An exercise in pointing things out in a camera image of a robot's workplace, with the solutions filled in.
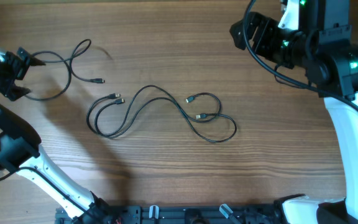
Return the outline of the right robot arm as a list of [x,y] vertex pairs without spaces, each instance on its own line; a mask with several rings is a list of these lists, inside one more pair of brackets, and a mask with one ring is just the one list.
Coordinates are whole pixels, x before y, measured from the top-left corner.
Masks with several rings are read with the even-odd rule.
[[279,21],[248,7],[230,28],[279,83],[310,90],[324,100],[346,180],[341,199],[291,195],[274,202],[276,223],[358,223],[358,44],[351,42],[348,1],[282,1]]

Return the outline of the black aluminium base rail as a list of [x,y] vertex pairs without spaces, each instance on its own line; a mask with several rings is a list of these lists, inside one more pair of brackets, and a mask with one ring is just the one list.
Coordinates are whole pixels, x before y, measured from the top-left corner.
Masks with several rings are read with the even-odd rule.
[[280,215],[272,204],[229,206],[225,215],[220,206],[210,207],[149,207],[112,206],[104,211],[90,209],[80,217],[70,218],[62,208],[56,209],[55,223],[110,224],[192,224],[192,223],[280,223]]

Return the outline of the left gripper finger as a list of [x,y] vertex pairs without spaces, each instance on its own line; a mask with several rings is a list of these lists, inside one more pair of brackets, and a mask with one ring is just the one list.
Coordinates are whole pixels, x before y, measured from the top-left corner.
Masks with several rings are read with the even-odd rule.
[[11,101],[16,101],[19,98],[26,96],[30,92],[31,92],[31,90],[28,88],[24,88],[24,87],[17,86],[15,84],[13,84],[10,87],[10,89],[8,90],[6,97]]
[[17,50],[17,56],[25,62],[28,66],[44,66],[45,63],[37,58],[35,58],[32,54],[26,51],[24,48],[19,47]]

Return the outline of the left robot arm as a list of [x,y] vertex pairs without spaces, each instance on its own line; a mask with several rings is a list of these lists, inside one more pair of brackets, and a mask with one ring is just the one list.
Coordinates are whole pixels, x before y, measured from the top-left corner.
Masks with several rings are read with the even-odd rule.
[[[15,84],[29,67],[44,62],[19,48],[17,53],[0,50],[0,93],[16,101],[30,92]],[[111,223],[109,205],[77,184],[49,158],[36,130],[20,116],[0,104],[0,170],[32,181],[58,202],[73,223]]]

